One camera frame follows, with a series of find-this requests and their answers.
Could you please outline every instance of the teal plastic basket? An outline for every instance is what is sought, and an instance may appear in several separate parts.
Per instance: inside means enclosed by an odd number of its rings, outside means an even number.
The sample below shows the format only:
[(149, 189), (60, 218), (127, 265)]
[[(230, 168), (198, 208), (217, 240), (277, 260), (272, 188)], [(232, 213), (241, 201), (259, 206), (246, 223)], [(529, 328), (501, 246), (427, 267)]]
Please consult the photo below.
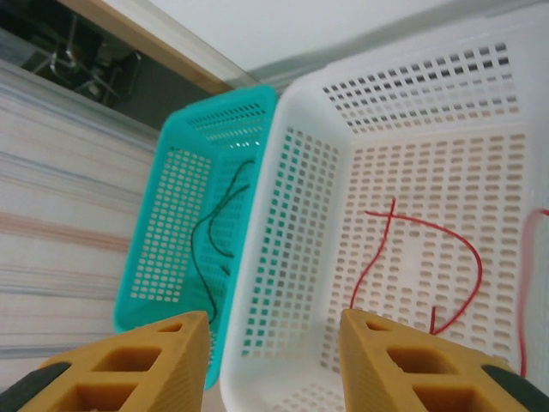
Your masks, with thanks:
[(183, 312), (208, 313), (206, 389), (219, 376), (275, 106), (275, 91), (261, 86), (195, 103), (167, 119), (118, 291), (117, 332)]

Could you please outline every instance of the basket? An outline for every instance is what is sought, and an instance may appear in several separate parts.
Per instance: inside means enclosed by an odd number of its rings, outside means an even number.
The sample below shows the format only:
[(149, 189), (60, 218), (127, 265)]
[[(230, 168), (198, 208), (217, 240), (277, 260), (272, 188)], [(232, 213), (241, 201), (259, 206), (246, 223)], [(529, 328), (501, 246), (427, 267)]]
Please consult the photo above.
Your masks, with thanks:
[[(520, 369), (522, 223), (547, 206), (547, 5), (477, 18), (329, 65), (282, 96), (221, 368), (229, 411), (344, 410), (341, 310), (354, 307)], [(540, 234), (538, 247), (547, 248)], [(549, 393), (549, 260), (527, 304), (528, 378)]]
[(208, 312), (206, 389), (219, 375), (275, 104), (275, 91), (264, 86), (195, 103), (167, 119), (118, 291), (117, 332), (183, 312)]

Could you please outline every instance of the floor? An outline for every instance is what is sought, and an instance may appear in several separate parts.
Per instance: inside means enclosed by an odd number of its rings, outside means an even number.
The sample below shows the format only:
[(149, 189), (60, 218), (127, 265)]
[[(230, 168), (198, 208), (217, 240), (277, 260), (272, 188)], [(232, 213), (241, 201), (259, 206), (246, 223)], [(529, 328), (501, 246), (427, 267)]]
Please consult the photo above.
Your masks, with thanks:
[(131, 98), (112, 108), (160, 130), (171, 113), (207, 97), (209, 94), (195, 84), (143, 56)]

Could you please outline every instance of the plastic basket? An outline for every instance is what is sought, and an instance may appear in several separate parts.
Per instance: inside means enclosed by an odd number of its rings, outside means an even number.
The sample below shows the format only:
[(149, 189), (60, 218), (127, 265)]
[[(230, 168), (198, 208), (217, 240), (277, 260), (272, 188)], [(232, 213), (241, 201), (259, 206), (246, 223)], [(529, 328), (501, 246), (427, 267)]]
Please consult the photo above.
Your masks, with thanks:
[[(118, 291), (117, 332), (182, 312), (208, 312), (212, 338), (206, 388), (219, 375), (232, 293), (275, 104), (276, 94), (270, 87), (243, 89), (190, 105), (167, 119)], [(196, 224), (224, 199), (235, 176), (231, 198), (211, 216), (211, 226), (210, 217), (193, 233)], [(247, 185), (247, 190), (237, 193)], [(233, 257), (216, 251), (210, 237), (218, 250)], [(196, 272), (193, 250), (203, 280)]]
[[(221, 368), (228, 410), (344, 410), (341, 310), (387, 222), (365, 211), (387, 214), (393, 198), (396, 214), (459, 233), (484, 264), (479, 293), (440, 336), (519, 369), (522, 221), (547, 205), (548, 10), (421, 34), (331, 64), (283, 94)], [(546, 253), (537, 259), (546, 265)], [(476, 268), (454, 237), (394, 219), (355, 307), (427, 331), (434, 306), (439, 327), (463, 305)], [(538, 271), (528, 378), (549, 393), (549, 287)]]

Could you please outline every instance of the white plastic basket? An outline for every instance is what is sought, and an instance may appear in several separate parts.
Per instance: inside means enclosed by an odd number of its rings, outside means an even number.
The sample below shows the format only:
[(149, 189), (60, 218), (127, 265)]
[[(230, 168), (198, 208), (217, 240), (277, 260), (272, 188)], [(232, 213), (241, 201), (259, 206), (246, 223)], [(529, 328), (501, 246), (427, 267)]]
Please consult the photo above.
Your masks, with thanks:
[[(393, 197), (396, 214), (458, 232), (482, 258), (479, 294), (440, 336), (518, 371), (522, 222), (549, 205), (548, 17), (538, 5), (446, 27), (331, 64), (285, 92), (221, 368), (229, 411), (344, 410), (340, 314), (386, 223), (364, 212), (388, 213)], [(547, 248), (548, 236), (537, 244)], [(549, 393), (549, 259), (537, 256), (528, 378)], [(431, 308), (443, 324), (476, 276), (458, 240), (394, 221), (355, 307), (428, 330)]]

